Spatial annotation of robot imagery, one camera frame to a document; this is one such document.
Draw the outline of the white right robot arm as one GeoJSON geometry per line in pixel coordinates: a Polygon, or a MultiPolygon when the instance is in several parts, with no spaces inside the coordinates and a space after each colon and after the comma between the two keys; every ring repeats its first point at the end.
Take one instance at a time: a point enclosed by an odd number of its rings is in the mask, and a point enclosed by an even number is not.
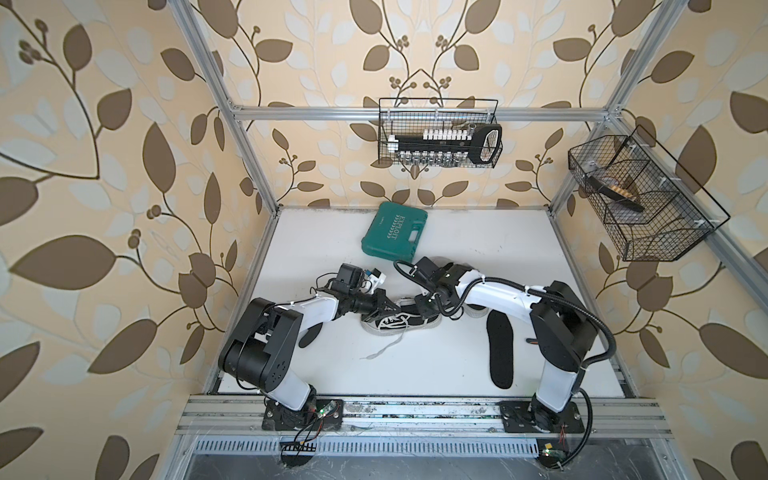
{"type": "Polygon", "coordinates": [[[448,263],[439,267],[427,257],[408,266],[402,275],[422,288],[416,303],[428,313],[452,316],[471,304],[531,325],[544,364],[522,420],[538,431],[561,428],[587,368],[607,358],[605,352],[588,355],[600,331],[599,320],[563,282],[554,281],[546,287],[524,286],[485,276],[465,265],[448,263]]]}

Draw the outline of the black white sneaker with laces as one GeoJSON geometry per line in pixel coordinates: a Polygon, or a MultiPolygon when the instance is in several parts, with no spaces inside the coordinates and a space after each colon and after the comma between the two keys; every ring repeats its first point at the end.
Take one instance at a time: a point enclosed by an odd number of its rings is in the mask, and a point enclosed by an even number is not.
{"type": "Polygon", "coordinates": [[[371,361],[382,356],[388,349],[399,344],[406,333],[437,327],[442,320],[440,314],[424,316],[418,310],[413,299],[401,298],[395,303],[397,311],[387,313],[383,317],[361,319],[362,327],[375,336],[394,336],[395,339],[378,351],[361,357],[361,360],[371,361]]]}

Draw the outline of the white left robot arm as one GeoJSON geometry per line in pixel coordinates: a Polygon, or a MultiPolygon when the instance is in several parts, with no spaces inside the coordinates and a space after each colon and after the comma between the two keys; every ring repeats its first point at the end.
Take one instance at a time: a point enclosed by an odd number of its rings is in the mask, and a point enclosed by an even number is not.
{"type": "Polygon", "coordinates": [[[268,399],[274,430],[306,428],[338,406],[328,401],[318,407],[316,389],[291,370],[299,336],[348,313],[374,323],[396,319],[403,308],[384,290],[368,293],[348,287],[328,286],[292,302],[254,298],[228,335],[218,367],[241,388],[255,389],[268,399]]]}

